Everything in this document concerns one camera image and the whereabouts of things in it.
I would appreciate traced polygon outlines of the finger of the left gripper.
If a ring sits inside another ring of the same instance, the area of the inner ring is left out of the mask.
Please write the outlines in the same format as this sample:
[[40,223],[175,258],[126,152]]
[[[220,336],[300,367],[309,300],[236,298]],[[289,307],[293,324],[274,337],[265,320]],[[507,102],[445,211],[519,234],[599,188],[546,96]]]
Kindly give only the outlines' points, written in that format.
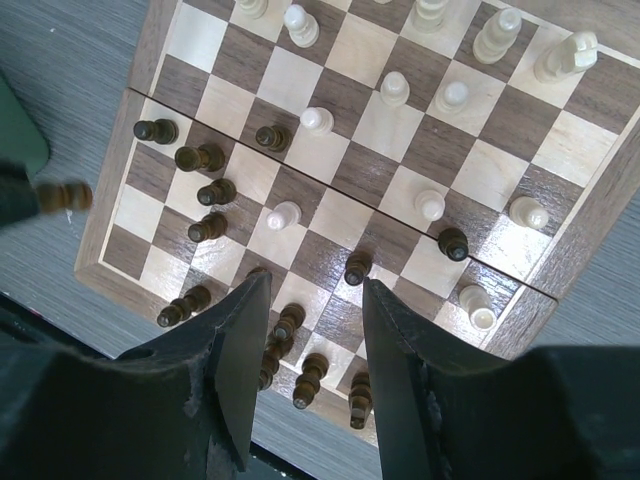
[[2,229],[40,214],[36,190],[22,164],[1,160],[0,194]]

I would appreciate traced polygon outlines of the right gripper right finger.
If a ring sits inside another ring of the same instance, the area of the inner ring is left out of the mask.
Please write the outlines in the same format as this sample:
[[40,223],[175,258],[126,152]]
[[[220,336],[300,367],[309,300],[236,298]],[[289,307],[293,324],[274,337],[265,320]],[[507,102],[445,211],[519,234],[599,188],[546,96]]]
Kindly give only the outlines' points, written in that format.
[[387,479],[635,479],[639,351],[538,347],[508,361],[363,284]]

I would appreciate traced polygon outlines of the dark bishop edge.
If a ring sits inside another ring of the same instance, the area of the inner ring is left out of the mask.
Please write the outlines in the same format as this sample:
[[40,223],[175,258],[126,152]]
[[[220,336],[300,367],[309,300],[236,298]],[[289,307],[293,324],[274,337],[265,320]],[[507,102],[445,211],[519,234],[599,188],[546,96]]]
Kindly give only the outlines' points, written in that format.
[[53,214],[62,210],[87,211],[93,204],[93,191],[83,181],[44,183],[35,187],[42,213]]

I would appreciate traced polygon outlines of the dark chess pawn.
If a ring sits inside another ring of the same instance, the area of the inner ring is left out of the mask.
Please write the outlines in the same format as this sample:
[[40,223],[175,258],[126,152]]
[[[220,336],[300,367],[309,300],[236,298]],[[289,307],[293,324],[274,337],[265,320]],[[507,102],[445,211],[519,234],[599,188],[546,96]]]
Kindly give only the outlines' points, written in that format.
[[158,314],[157,324],[162,328],[173,327],[188,320],[194,313],[205,310],[210,302],[210,291],[203,285],[196,285],[163,308]]

